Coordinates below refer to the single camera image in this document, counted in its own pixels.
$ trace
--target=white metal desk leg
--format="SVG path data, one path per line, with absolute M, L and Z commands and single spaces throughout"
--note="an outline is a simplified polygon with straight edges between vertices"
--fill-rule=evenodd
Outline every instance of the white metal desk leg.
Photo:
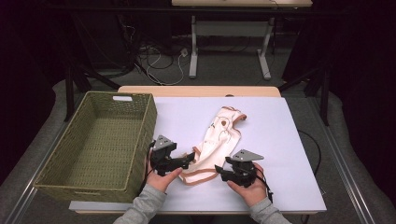
M 265 51 L 267 51 L 268 42 L 270 40 L 271 32 L 272 32 L 271 20 L 268 21 L 268 25 L 265 27 L 265 37 L 262 41 L 262 48 L 257 50 L 259 55 L 260 66 L 262 67 L 262 75 L 265 80 L 271 79 L 270 69 L 268 67 L 267 61 L 265 60 Z
M 191 62 L 190 62 L 190 78 L 197 77 L 197 63 L 198 63 L 198 49 L 197 49 L 197 34 L 196 34 L 196 22 L 195 16 L 191 17 L 191 38 L 192 38 L 192 50 L 191 50 Z

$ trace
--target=hand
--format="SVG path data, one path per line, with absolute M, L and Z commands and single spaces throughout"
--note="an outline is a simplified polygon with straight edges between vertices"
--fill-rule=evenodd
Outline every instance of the hand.
M 151 185 L 155 189 L 165 193 L 166 189 L 168 188 L 169 184 L 180 175 L 182 168 L 179 167 L 173 172 L 169 173 L 166 176 L 160 176 L 151 171 L 152 167 L 150 162 L 148 162 L 148 179 L 147 184 Z
M 259 164 L 253 162 L 254 166 L 258 169 L 257 175 L 260 178 L 263 178 L 262 173 L 263 169 L 260 167 Z M 228 186 L 233 189 L 236 193 L 238 193 L 245 201 L 247 206 L 251 207 L 256 203 L 259 203 L 263 199 L 267 197 L 267 190 L 264 184 L 256 179 L 252 185 L 250 185 L 248 188 L 245 188 L 243 186 L 239 186 L 235 184 L 233 181 L 229 180 L 227 181 Z

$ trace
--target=gray sweatshirt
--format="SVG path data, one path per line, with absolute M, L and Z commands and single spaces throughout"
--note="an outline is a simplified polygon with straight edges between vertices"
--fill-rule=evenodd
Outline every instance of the gray sweatshirt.
M 163 206 L 165 199 L 166 194 L 146 185 L 139 197 L 134 199 L 132 206 L 114 224 L 147 224 Z M 272 206 L 268 198 L 251 206 L 250 215 L 261 224 L 289 223 L 279 210 Z

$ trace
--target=desk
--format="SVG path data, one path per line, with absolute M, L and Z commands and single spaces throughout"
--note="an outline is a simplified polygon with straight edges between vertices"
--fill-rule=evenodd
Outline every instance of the desk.
M 247 119 L 238 122 L 235 127 L 242 138 L 232 155 L 243 148 L 264 156 L 264 160 L 257 163 L 264 168 L 268 184 L 274 192 L 274 205 L 287 214 L 326 211 L 289 108 L 276 88 L 171 86 L 121 87 L 119 91 L 153 93 L 158 110 L 154 136 L 163 134 L 177 142 L 173 157 L 190 152 L 191 147 L 203 140 L 208 123 L 221 106 L 240 109 Z M 167 92 L 171 92 L 172 97 L 165 97 Z M 226 95 L 224 93 L 236 97 L 223 97 Z M 174 97 L 186 94 L 189 97 Z M 192 187 L 177 179 L 171 183 L 167 193 L 167 200 L 160 211 L 162 214 L 248 212 L 239 195 L 229 189 L 219 175 Z M 128 206 L 128 203 L 71 202 L 69 209 L 78 213 L 123 213 Z
M 311 7 L 311 0 L 172 0 L 176 7 Z M 191 17 L 191 63 L 190 78 L 196 78 L 198 64 L 198 35 L 263 36 L 262 48 L 257 50 L 262 75 L 271 79 L 265 52 L 273 30 L 274 19 L 269 21 L 197 21 Z

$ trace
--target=green woven basket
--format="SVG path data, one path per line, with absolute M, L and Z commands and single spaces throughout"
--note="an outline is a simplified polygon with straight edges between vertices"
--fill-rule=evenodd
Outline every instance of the green woven basket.
M 34 186 L 58 200 L 130 203 L 156 118 L 151 94 L 87 92 Z

